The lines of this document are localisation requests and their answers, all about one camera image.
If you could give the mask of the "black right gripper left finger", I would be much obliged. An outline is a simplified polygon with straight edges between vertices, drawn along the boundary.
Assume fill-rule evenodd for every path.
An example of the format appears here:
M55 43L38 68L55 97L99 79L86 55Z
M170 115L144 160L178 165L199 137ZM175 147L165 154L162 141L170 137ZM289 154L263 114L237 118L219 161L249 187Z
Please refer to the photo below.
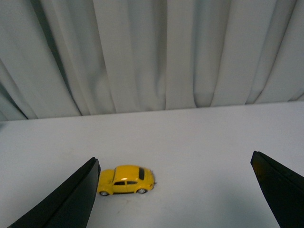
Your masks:
M95 201L100 175L92 157L11 228L85 228Z

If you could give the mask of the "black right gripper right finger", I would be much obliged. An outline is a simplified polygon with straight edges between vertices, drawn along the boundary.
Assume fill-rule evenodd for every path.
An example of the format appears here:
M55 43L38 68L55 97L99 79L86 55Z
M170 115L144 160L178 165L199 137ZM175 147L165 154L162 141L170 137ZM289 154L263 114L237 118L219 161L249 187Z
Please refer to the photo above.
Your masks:
M304 226L304 178L262 152L250 164L261 191L281 228Z

